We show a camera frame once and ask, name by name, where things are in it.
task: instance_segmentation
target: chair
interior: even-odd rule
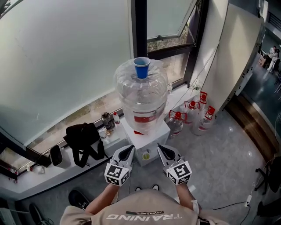
[[[257,191],[265,183],[263,195],[266,194],[268,185],[274,193],[276,193],[279,189],[281,184],[281,156],[276,157],[271,166],[267,165],[266,169],[266,173],[264,173],[261,169],[256,169],[256,172],[260,172],[264,179],[260,185],[255,188],[255,191]]]

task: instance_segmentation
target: blue cup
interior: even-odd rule
[[[148,67],[150,64],[150,59],[147,57],[138,57],[133,60],[135,65],[137,77],[144,79],[148,76]]]

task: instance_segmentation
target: wire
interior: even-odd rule
[[[231,205],[228,205],[228,206],[225,206],[225,207],[213,209],[213,210],[224,209],[224,208],[226,208],[226,207],[233,206],[233,205],[236,205],[236,204],[241,204],[241,203],[246,203],[246,202],[237,202],[237,203],[234,203],[234,204],[231,204]]]
[[[253,225],[253,223],[254,223],[254,221],[255,221],[255,219],[256,219],[256,216],[257,216],[257,215],[255,215],[255,217],[254,217],[254,219],[253,219],[253,221],[252,221],[252,225]]]
[[[117,195],[117,197],[116,197],[116,200],[115,200],[115,202],[114,202],[114,203],[118,202],[118,197],[119,197],[118,192],[116,193],[116,195]]]
[[[242,220],[242,222],[240,223],[240,225],[244,222],[244,220],[247,218],[247,216],[249,215],[249,212],[250,212],[250,210],[251,210],[251,206],[250,205],[248,205],[249,206],[249,210],[248,210],[248,212],[247,212],[247,215],[245,216],[245,218]]]
[[[193,84],[197,81],[199,75],[200,75],[200,74],[202,73],[202,71],[205,69],[205,67],[207,66],[207,64],[208,64],[208,62],[210,61],[211,57],[215,54],[215,52],[216,52],[216,50],[217,50],[219,44],[220,44],[220,43],[218,42],[218,44],[217,44],[217,46],[215,47],[213,53],[212,53],[211,56],[208,58],[208,60],[207,60],[206,63],[204,64],[202,70],[199,72],[199,74],[197,75],[197,77],[195,78],[195,80],[193,81],[193,83],[190,85],[190,87],[192,87]],[[181,96],[181,98],[177,101],[177,103],[173,106],[173,108],[176,107],[176,105],[179,103],[179,101],[185,96],[185,94],[186,94],[190,89],[191,89],[191,88],[188,88],[188,90],[183,94],[183,96]]]
[[[17,212],[17,213],[29,213],[29,212],[24,212],[24,211],[16,211],[16,210],[13,210],[13,209],[8,209],[10,211],[13,211],[13,212]]]
[[[237,203],[234,203],[234,204],[231,204],[231,205],[228,205],[228,206],[225,206],[225,207],[213,209],[213,210],[224,209],[224,208],[226,208],[226,207],[233,206],[233,205],[237,205],[237,204],[241,204],[241,203],[246,203],[246,202],[237,202]],[[244,220],[245,220],[245,219],[247,218],[247,216],[249,215],[251,206],[250,206],[250,205],[247,205],[247,206],[249,207],[249,210],[248,210],[247,215],[245,216],[245,218],[244,218],[244,219],[242,220],[242,222],[240,223],[240,225],[244,222]]]
[[[128,187],[129,194],[130,194],[130,187],[131,187],[131,179],[129,178],[129,187]]]

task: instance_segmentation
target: window frame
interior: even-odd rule
[[[184,72],[184,76],[182,79],[173,82],[173,89],[184,83],[187,84],[187,86],[189,87],[191,76],[195,68],[197,56],[203,38],[205,22],[207,19],[208,8],[209,8],[209,0],[197,0],[194,6],[194,8],[198,7],[199,3],[201,3],[200,12],[196,10],[194,15],[194,23],[196,24],[196,26],[189,27],[188,29],[188,31],[191,32],[191,34],[194,37],[195,40],[194,43],[168,47],[164,49],[155,50],[152,52],[147,52],[147,42],[151,41],[151,39],[147,40],[147,0],[131,0],[131,2],[132,2],[131,4],[132,21],[133,24],[135,25],[134,27],[135,30],[133,30],[133,34],[135,32],[135,36],[133,35],[133,37],[135,37],[136,40],[136,49],[134,49],[134,52],[136,52],[135,57],[148,57],[150,59],[160,60],[178,54],[186,54],[187,65]],[[175,37],[178,36],[163,37],[163,39],[175,38]]]

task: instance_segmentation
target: tiled floor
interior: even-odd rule
[[[174,139],[168,140],[167,144],[178,148],[188,160],[193,172],[188,186],[195,187],[192,194],[204,209],[246,201],[253,188],[252,183],[259,176],[255,169],[264,166],[258,149],[225,111],[219,113],[213,130],[204,136],[194,136],[185,126],[183,131]],[[175,187],[164,176],[162,168],[160,159],[145,167],[134,164],[130,187],[127,181],[120,189],[119,199],[129,195],[129,189],[132,192],[137,186],[150,188],[154,183],[159,184],[161,191],[176,198]],[[79,188],[90,200],[102,192],[106,186],[104,169],[105,164],[21,203],[26,210],[31,202],[35,203],[45,218],[51,218],[54,224],[58,225],[65,207],[69,204],[68,193],[72,189]],[[257,204],[262,199],[262,191],[252,192],[251,210],[243,224],[252,222]],[[233,225],[240,224],[247,212],[248,208],[245,208],[244,204],[220,210],[225,220]],[[33,224],[31,218],[27,219],[28,224]]]
[[[259,64],[254,68],[253,75],[246,84],[243,91],[263,111],[273,127],[279,113],[281,113],[281,91],[275,94],[280,81],[275,84],[277,76],[267,72]],[[281,137],[281,123],[276,122],[276,132]]]

